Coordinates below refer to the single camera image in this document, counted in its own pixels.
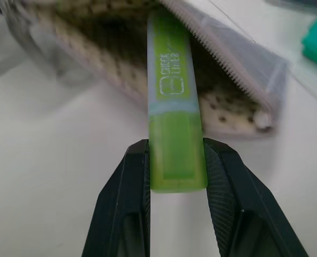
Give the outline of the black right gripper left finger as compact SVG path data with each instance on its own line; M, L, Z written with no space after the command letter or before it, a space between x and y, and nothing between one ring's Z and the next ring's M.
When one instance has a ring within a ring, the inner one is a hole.
M101 190L81 257L150 257L149 143L129 146Z

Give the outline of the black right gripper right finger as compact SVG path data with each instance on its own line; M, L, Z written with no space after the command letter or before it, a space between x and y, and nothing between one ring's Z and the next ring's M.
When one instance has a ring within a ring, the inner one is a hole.
M221 257L308 257L272 192L227 144L204 139L207 199Z

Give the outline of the grid mesh zipper pouch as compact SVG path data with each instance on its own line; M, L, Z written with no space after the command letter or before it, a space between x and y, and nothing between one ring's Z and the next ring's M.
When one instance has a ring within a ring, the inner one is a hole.
M207 0L0 0L0 8L12 35L47 71L59 73L33 40L33 25L140 105L147 103L147 19L165 9L190 35L203 130L257 137L276 127L286 60L236 30Z

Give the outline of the green highlighter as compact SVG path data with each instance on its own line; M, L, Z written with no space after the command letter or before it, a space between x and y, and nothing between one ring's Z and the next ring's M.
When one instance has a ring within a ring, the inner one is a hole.
M190 36L166 10L148 18L147 73L150 187L202 190L207 172Z

